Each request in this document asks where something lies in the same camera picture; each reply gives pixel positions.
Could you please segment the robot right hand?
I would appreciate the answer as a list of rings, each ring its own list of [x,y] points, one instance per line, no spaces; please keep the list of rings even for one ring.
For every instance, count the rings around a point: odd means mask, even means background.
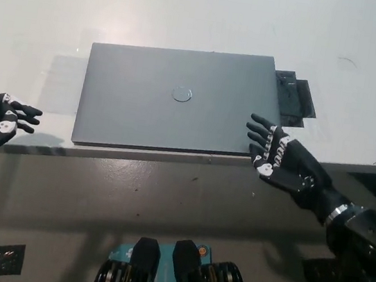
[[[312,211],[323,224],[327,216],[348,199],[337,192],[323,166],[281,126],[257,114],[249,129],[249,152],[261,180],[291,195],[301,209]]]

